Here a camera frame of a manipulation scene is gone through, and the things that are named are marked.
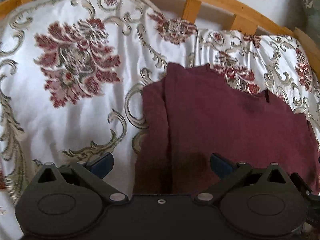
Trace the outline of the maroon knit sweater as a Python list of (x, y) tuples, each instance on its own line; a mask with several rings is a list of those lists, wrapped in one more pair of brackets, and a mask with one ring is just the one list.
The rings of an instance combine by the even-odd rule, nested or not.
[(167, 75), (143, 89), (148, 132), (136, 161), (135, 194), (203, 191), (218, 181), (216, 153), (256, 168), (278, 163), (319, 192), (316, 136), (305, 114), (262, 91), (233, 89), (208, 65), (168, 65)]

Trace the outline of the floral satin bedspread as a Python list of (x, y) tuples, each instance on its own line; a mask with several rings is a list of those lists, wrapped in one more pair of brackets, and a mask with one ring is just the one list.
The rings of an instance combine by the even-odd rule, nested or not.
[(1, 239), (22, 237), (17, 202), (48, 163), (110, 152), (103, 181), (135, 194), (143, 89), (171, 63), (208, 65), (233, 89), (278, 96), (305, 114), (319, 153), (319, 82), (297, 39), (199, 29), (150, 0), (38, 0), (1, 21)]

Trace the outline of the plastic bag of blue bedding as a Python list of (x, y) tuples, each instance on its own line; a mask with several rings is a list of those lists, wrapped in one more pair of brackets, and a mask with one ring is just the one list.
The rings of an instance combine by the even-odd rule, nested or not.
[(319, 0), (301, 0), (310, 32), (319, 31)]

